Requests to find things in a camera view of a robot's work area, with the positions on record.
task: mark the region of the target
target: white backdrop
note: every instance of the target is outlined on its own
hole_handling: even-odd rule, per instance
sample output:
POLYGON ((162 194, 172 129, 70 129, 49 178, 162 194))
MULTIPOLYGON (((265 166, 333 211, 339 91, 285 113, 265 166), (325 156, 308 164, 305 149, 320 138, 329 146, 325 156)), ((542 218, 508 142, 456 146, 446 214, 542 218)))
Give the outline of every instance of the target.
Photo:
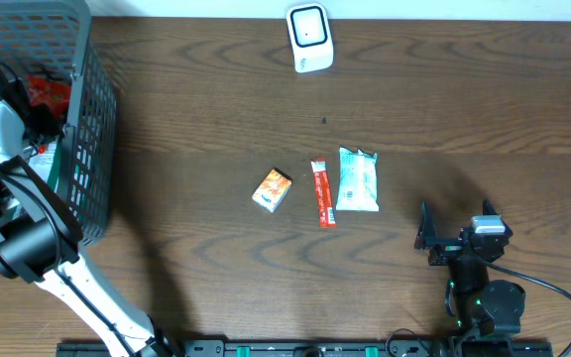
MULTIPOLYGON (((306 1, 86 0, 96 16, 283 18, 306 1)), ((571 0, 323 0, 331 19, 571 21, 571 0)))

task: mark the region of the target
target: red packet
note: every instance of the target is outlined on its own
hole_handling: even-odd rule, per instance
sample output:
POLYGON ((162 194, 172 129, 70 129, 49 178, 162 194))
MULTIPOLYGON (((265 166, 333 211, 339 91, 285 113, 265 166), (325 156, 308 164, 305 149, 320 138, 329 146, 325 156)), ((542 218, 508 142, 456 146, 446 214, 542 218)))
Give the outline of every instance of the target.
POLYGON ((318 224, 321 228, 336 228, 334 209, 332 208, 332 190, 329 187, 329 179, 325 169, 325 158, 312 160, 312 172, 314 173, 314 190, 318 204, 318 224))

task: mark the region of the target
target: white packet in basket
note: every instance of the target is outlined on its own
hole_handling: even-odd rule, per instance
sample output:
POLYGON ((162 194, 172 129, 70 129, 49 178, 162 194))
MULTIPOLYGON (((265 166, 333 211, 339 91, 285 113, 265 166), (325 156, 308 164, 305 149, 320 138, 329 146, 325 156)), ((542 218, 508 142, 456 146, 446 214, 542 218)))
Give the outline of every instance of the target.
POLYGON ((378 212, 378 189, 376 186, 376 159, 360 149, 352 153, 339 149, 341 159, 341 182, 338 187, 336 210, 378 212))

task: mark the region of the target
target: wood grain surface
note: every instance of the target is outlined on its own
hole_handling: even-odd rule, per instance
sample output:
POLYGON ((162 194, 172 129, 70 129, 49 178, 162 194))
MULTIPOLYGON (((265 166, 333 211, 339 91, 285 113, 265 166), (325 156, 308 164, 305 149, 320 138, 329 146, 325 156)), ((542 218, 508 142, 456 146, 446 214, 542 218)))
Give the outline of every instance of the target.
MULTIPOLYGON (((454 235, 488 197, 514 231, 499 263, 571 292, 571 24, 331 28, 334 65, 303 75, 285 21, 94 19, 120 100, 111 223, 89 249, 109 280, 177 338, 444 332, 446 269, 412 248, 419 204, 454 235), (309 159, 328 159, 336 193, 339 146, 379 153, 381 211, 321 231, 309 159), (272 167, 293 177, 274 214, 250 199, 272 167)), ((560 352, 571 303, 517 283, 521 336, 560 352)), ((89 339, 56 298, 0 277, 0 356, 89 339)))

